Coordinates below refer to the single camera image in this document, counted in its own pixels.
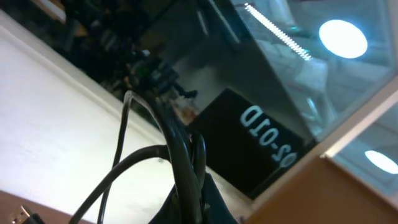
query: ceiling light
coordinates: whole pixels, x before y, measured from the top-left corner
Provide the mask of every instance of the ceiling light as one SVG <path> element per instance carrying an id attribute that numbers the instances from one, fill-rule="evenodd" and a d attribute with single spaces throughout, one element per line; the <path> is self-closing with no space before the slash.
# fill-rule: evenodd
<path id="1" fill-rule="evenodd" d="M 343 58 L 356 58 L 368 49 L 368 42 L 360 29 L 349 22 L 330 20 L 319 29 L 323 45 Z"/>
<path id="2" fill-rule="evenodd" d="M 369 150 L 365 152 L 365 155 L 378 168 L 390 174 L 398 174 L 398 165 L 384 154 Z"/>
<path id="3" fill-rule="evenodd" d="M 281 41 L 288 45 L 294 52 L 299 56 L 304 58 L 304 60 L 310 60 L 311 55 L 308 54 L 306 50 L 301 48 L 294 40 L 292 40 L 288 35 L 281 31 L 275 24 L 273 24 L 269 19 L 263 16 L 257 9 L 253 8 L 249 3 L 245 4 L 245 10 L 250 12 L 259 22 L 262 23 L 266 28 L 268 28 L 273 34 L 275 34 Z"/>

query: white surface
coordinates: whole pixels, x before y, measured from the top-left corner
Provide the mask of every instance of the white surface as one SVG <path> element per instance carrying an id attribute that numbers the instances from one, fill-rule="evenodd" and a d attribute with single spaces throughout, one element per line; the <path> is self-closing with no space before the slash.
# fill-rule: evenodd
<path id="1" fill-rule="evenodd" d="M 110 170 L 121 102 L 1 11 L 0 76 L 0 190 L 74 213 Z M 123 157 L 162 143 L 131 112 Z M 213 177 L 231 213 L 250 215 L 234 189 Z M 167 162 L 134 166 L 113 184 L 105 222 L 147 223 L 173 183 Z M 96 220 L 98 205 L 85 219 Z"/>

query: led light strip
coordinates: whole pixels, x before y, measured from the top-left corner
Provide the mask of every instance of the led light strip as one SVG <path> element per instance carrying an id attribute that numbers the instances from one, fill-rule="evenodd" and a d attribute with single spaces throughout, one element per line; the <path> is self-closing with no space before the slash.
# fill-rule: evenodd
<path id="1" fill-rule="evenodd" d="M 288 35 L 281 31 L 277 26 L 275 26 L 269 19 L 263 16 L 259 11 L 253 8 L 249 3 L 245 4 L 245 10 L 250 12 L 262 25 L 268 28 L 273 34 L 275 34 L 280 40 L 282 40 L 286 45 L 293 49 L 299 56 L 304 58 L 304 60 L 310 60 L 311 55 L 307 53 L 302 47 L 300 47 L 294 40 L 292 40 Z"/>

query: glass panel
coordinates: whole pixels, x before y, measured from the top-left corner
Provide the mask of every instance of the glass panel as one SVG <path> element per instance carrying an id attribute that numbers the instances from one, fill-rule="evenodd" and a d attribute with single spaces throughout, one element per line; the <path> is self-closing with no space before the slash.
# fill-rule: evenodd
<path id="1" fill-rule="evenodd" d="M 387 1 L 231 1 L 318 140 L 396 74 Z"/>
<path id="2" fill-rule="evenodd" d="M 398 105 L 370 125 L 333 160 L 398 205 Z"/>

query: black cable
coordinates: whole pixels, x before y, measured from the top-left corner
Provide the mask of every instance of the black cable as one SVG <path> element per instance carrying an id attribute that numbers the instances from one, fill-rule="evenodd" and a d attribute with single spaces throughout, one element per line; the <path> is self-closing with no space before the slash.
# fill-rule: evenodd
<path id="1" fill-rule="evenodd" d="M 126 94 L 124 95 L 124 103 L 123 103 L 123 109 L 122 109 L 122 118 L 121 118 L 120 129 L 119 129 L 119 137 L 118 137 L 118 146 L 116 147 L 116 152 L 115 152 L 115 155 L 114 155 L 112 168 L 115 167 L 119 163 L 120 157 L 121 157 L 121 154 L 122 154 L 123 143 L 124 143 L 124 135 L 126 133 L 131 100 L 132 100 L 132 92 L 131 91 L 127 91 Z M 111 186 L 109 186 L 109 188 L 107 188 L 105 190 L 105 192 L 104 192 L 104 194 L 102 196 L 101 205 L 99 206 L 97 224 L 102 224 L 103 221 L 104 221 L 105 209 L 106 209 L 106 201 L 108 200 L 109 191 L 110 190 L 111 190 Z"/>
<path id="2" fill-rule="evenodd" d="M 144 96 L 132 93 L 132 97 L 149 110 L 165 137 L 169 148 L 182 220 L 184 223 L 202 223 L 201 188 L 188 155 L 189 146 L 186 143 L 186 139 L 184 139 L 188 138 L 188 136 L 181 133 L 182 130 L 178 129 L 176 118 L 172 113 L 167 110 L 162 111 L 165 108 L 162 107 L 160 99 L 154 98 L 154 100 L 149 101 L 144 99 Z"/>
<path id="3" fill-rule="evenodd" d="M 94 204 L 94 202 L 101 196 L 101 194 L 109 190 L 111 184 L 116 178 L 118 178 L 124 171 L 137 164 L 140 161 L 160 157 L 162 159 L 169 160 L 169 151 L 167 146 L 156 145 L 149 146 L 139 149 L 132 154 L 128 155 L 119 164 L 117 164 L 111 172 L 109 172 L 106 177 L 97 185 L 97 187 L 92 191 L 92 193 L 86 198 L 86 200 L 80 205 L 80 208 L 75 212 L 69 221 L 69 224 L 77 224 L 87 210 Z"/>
<path id="4" fill-rule="evenodd" d="M 205 140 L 201 134 L 192 135 L 193 146 L 193 170 L 197 175 L 200 189 L 205 183 L 206 174 L 206 145 Z"/>

